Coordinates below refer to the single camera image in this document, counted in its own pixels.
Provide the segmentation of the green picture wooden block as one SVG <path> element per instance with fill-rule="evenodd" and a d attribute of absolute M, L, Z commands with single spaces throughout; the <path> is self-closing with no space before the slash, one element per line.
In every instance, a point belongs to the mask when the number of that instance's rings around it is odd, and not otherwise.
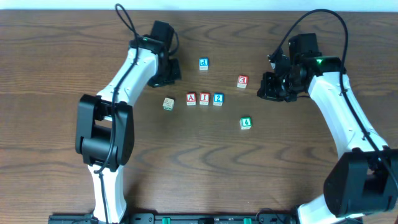
<path fill-rule="evenodd" d="M 162 104 L 164 110 L 172 111 L 174 108 L 175 100 L 172 98 L 165 98 Z"/>

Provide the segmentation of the red letter A block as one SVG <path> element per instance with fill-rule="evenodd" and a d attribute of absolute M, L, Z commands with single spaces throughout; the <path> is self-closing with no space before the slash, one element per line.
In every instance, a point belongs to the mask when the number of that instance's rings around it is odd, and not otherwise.
<path fill-rule="evenodd" d="M 187 106 L 195 106 L 197 104 L 196 93 L 187 93 L 186 94 L 186 103 L 187 103 Z"/>

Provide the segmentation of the red letter I block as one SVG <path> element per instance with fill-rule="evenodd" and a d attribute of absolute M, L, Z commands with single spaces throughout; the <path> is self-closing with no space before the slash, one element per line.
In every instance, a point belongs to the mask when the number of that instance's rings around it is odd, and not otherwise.
<path fill-rule="evenodd" d="M 210 103 L 210 94 L 209 93 L 200 93 L 200 105 L 208 106 Z"/>

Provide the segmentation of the blue number 2 block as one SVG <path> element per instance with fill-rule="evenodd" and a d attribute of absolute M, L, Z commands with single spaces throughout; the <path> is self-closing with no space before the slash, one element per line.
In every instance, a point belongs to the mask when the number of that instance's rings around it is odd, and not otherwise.
<path fill-rule="evenodd" d="M 213 105 L 214 106 L 222 106 L 224 102 L 224 94 L 222 93 L 215 93 L 213 95 Z"/>

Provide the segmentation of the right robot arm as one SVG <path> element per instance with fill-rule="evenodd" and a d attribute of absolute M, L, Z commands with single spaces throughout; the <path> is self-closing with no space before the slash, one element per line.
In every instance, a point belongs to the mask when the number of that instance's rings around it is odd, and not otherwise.
<path fill-rule="evenodd" d="M 298 206 L 297 223 L 344 223 L 393 210 L 397 202 L 397 150 L 375 131 L 356 100 L 339 57 L 322 55 L 314 33 L 289 39 L 289 55 L 270 56 L 258 97 L 293 102 L 306 93 L 333 136 L 338 162 L 321 196 Z"/>

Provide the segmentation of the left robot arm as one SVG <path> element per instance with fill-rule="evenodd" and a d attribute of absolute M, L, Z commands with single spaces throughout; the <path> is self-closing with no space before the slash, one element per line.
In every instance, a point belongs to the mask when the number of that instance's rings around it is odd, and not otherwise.
<path fill-rule="evenodd" d="M 78 103 L 75 150 L 93 178 L 95 208 L 89 223 L 121 223 L 127 209 L 123 172 L 134 147 L 133 107 L 145 86 L 172 85 L 181 78 L 172 41 L 174 28 L 155 21 L 150 34 L 136 35 L 110 83 Z"/>

